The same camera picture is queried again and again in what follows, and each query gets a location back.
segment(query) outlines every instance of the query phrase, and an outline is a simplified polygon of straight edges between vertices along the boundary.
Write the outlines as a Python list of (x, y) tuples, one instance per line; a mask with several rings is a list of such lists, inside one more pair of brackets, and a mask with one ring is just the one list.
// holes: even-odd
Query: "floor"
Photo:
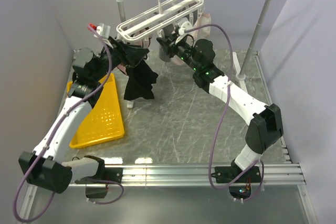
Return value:
[[(237, 52), (240, 64), (244, 51)], [(213, 139), (224, 104), (207, 94), (194, 83), (193, 70), (187, 65), (165, 64), (158, 52), (149, 54), (148, 65), (159, 74), (153, 87), (154, 100), (137, 99), (134, 108), (128, 109), (122, 99), (127, 77), (114, 71), (124, 121), (124, 138), (84, 149), (71, 149), (66, 161), (74, 156), (94, 155), (106, 163), (174, 164), (207, 163), (209, 145)], [(225, 73), (229, 67), (229, 53), (216, 52), (215, 64)], [(248, 93), (268, 103), (260, 73), (253, 58), (246, 72)], [(229, 109), (222, 123), (215, 162), (231, 162), (245, 145), (247, 126), (242, 118)], [(264, 162), (284, 162), (281, 143), (278, 141), (263, 155)]]

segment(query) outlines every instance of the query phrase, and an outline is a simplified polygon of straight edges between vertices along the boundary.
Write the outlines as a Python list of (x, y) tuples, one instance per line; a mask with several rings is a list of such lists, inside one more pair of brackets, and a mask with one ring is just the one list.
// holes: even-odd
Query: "yellow crate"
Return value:
[[(69, 92), (72, 82), (68, 82)], [(85, 148), (122, 138), (125, 134), (114, 75), (104, 85), (98, 102), (80, 124), (71, 140), (71, 148)]]

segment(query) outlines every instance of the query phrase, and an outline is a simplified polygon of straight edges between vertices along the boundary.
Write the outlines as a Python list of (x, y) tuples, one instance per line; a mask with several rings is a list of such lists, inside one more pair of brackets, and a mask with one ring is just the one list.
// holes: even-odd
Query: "black garment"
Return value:
[(139, 97), (154, 99), (152, 84), (156, 83), (159, 75), (144, 60), (140, 61), (135, 68), (126, 68), (126, 73), (129, 79), (125, 89), (124, 100), (133, 101)]

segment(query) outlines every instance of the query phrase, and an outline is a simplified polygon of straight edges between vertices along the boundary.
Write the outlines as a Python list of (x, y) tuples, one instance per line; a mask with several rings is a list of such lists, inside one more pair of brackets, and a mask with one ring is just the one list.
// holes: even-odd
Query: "purple cable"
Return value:
[(105, 184), (114, 184), (114, 185), (120, 186), (120, 188), (121, 188), (120, 195), (116, 199), (114, 199), (114, 200), (107, 201), (107, 202), (98, 202), (98, 201), (94, 201), (92, 199), (88, 199), (90, 202), (92, 202), (94, 204), (97, 204), (97, 205), (108, 205), (108, 204), (114, 203), (117, 200), (119, 200), (121, 198), (121, 196), (124, 194), (124, 187), (120, 183), (118, 183), (118, 182), (109, 181), (109, 180), (95, 179), (95, 178), (89, 178), (89, 177), (86, 177), (85, 179), (90, 180), (92, 182), (99, 182), (99, 183), (105, 183)]
[[(231, 81), (232, 79), (232, 74), (233, 74), (233, 49), (232, 49), (232, 45), (231, 45), (231, 41), (229, 39), (229, 36), (227, 35), (226, 31), (224, 31), (224, 29), (216, 24), (207, 24), (207, 25), (203, 25), (203, 26), (199, 26), (199, 27), (195, 27), (193, 29), (190, 30), (186, 30), (186, 33), (190, 33), (192, 31), (204, 28), (204, 27), (217, 27), (219, 30), (221, 30), (221, 32), (224, 34), (227, 43), (229, 45), (229, 49), (230, 49), (230, 59), (231, 59), (231, 63), (230, 63), (230, 70), (229, 73), (227, 75), (228, 77), (228, 81)], [(211, 150), (210, 150), (210, 157), (209, 157), (209, 166), (208, 166), (208, 177), (209, 177), (209, 182), (211, 184), (211, 186), (217, 190), (222, 190), (225, 188), (228, 188), (230, 185), (232, 185), (235, 181), (237, 181), (240, 177), (242, 177), (249, 169), (251, 169), (253, 166), (255, 166), (258, 163), (258, 160), (254, 161), (252, 164), (250, 164), (245, 170), (243, 170), (237, 177), (235, 177), (231, 182), (229, 182), (228, 184), (224, 185), (224, 186), (215, 186), (213, 181), (212, 181), (212, 177), (211, 177), (211, 170), (212, 170), (212, 162), (214, 159), (214, 152), (215, 152), (215, 145), (216, 145), (216, 141), (217, 141), (217, 137), (218, 137), (218, 133), (219, 133), (219, 129), (221, 128), (220, 126), (222, 125), (223, 119), (226, 115), (227, 109), (229, 107), (229, 103), (230, 103), (230, 98), (231, 98), (231, 89), (230, 89), (230, 85), (227, 86), (227, 99), (226, 99), (226, 103), (224, 106), (224, 110), (223, 110), (223, 114), (220, 117), (220, 120), (218, 122), (216, 131), (215, 131), (215, 135), (214, 135), (214, 139), (211, 145)], [(260, 160), (261, 165), (262, 165), (262, 178), (260, 181), (260, 184), (257, 188), (257, 190), (247, 199), (245, 199), (244, 201), (247, 201), (249, 199), (252, 199), (261, 189), (261, 186), (263, 184), (263, 180), (264, 180), (264, 163)]]
[(105, 85), (105, 83), (108, 81), (110, 75), (111, 75), (111, 71), (112, 71), (112, 57), (111, 57), (111, 53), (110, 50), (108, 48), (108, 46), (106, 45), (106, 43), (104, 42), (104, 40), (102, 39), (102, 37), (97, 34), (97, 32), (90, 26), (88, 26), (88, 28), (97, 36), (97, 38), (102, 42), (105, 51), (107, 53), (108, 59), (109, 59), (109, 70), (106, 76), (106, 79), (104, 80), (104, 82), (99, 85), (94, 91), (92, 91), (90, 94), (86, 95), (83, 99), (81, 99), (80, 101), (78, 101), (76, 104), (74, 104), (71, 108), (69, 108), (69, 110), (59, 119), (59, 121), (57, 122), (57, 124), (55, 125), (53, 131), (50, 134), (50, 137), (48, 138), (47, 142), (46, 142), (46, 146), (42, 149), (42, 151), (40, 152), (40, 154), (36, 157), (36, 159), (33, 161), (33, 163), (31, 164), (31, 166), (29, 167), (29, 169), (27, 170), (27, 172), (25, 173), (25, 175), (23, 176), (17, 192), (14, 196), (14, 201), (13, 201), (13, 205), (12, 205), (12, 209), (13, 209), (13, 214), (15, 216), (15, 218), (23, 223), (29, 223), (29, 222), (33, 222), (35, 220), (37, 220), (38, 218), (40, 218), (48, 209), (48, 207), (50, 206), (50, 203), (55, 195), (55, 192), (52, 193), (50, 199), (48, 200), (48, 203), (46, 205), (46, 207), (42, 210), (41, 213), (39, 213), (37, 216), (30, 218), (30, 219), (23, 219), (19, 216), (17, 209), (16, 209), (16, 205), (17, 205), (17, 199), (19, 197), (19, 193), (23, 187), (23, 184), (25, 183), (26, 179), (28, 178), (29, 174), (31, 173), (31, 171), (34, 169), (34, 167), (36, 166), (37, 162), (41, 159), (41, 157), (45, 154), (45, 152), (47, 151), (47, 148), (49, 147), (50, 143), (52, 142), (52, 139), (54, 138), (57, 130), (59, 129), (59, 127), (61, 126), (62, 122), (64, 121), (65, 118), (67, 118), (69, 116), (69, 114), (81, 103), (86, 102), (90, 97), (92, 97), (93, 95), (95, 95), (99, 90), (102, 89), (102, 87)]

